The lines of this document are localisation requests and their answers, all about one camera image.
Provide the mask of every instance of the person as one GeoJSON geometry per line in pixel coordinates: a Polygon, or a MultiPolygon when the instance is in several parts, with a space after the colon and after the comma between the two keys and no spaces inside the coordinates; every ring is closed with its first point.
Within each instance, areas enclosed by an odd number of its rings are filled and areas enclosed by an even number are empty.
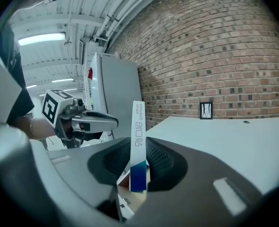
{"type": "MultiPolygon", "coordinates": [[[[22,9],[29,9],[42,3],[49,3],[56,0],[13,0],[8,7],[10,18],[22,9]]],[[[10,126],[21,129],[28,138],[41,140],[55,135],[53,127],[44,118],[29,118],[25,115],[34,108],[30,98],[22,71],[21,55],[19,47],[14,42],[14,33],[9,25],[8,17],[0,17],[0,57],[9,73],[15,81],[22,87],[14,106],[12,107],[7,123],[10,126]]],[[[71,124],[65,126],[65,130],[71,130],[71,124]]]]}

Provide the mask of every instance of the person's arm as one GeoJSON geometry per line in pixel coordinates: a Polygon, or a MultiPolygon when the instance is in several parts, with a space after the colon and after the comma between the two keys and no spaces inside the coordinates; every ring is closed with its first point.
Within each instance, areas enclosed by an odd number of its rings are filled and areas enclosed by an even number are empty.
{"type": "Polygon", "coordinates": [[[55,135],[53,127],[44,118],[18,117],[12,126],[24,131],[30,139],[41,140],[55,135]]]}

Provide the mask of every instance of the red object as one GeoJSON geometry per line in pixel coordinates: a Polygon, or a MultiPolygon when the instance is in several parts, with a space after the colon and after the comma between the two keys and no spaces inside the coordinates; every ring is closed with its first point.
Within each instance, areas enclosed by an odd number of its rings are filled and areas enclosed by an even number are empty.
{"type": "Polygon", "coordinates": [[[92,80],[92,68],[89,69],[88,78],[92,80]]]}

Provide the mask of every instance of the brick wall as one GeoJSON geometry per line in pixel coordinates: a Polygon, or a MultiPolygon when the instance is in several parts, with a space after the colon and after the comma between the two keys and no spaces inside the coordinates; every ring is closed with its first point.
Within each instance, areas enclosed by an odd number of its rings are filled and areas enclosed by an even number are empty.
{"type": "Polygon", "coordinates": [[[147,128],[168,116],[279,117],[279,25],[262,0],[156,0],[108,52],[139,67],[147,128]]]}

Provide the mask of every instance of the small narrow box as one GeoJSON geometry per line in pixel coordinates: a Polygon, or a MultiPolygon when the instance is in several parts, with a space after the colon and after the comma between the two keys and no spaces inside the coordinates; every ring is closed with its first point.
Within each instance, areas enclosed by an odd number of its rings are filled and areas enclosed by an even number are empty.
{"type": "Polygon", "coordinates": [[[145,103],[133,101],[129,184],[131,192],[142,192],[146,190],[146,174],[145,103]]]}

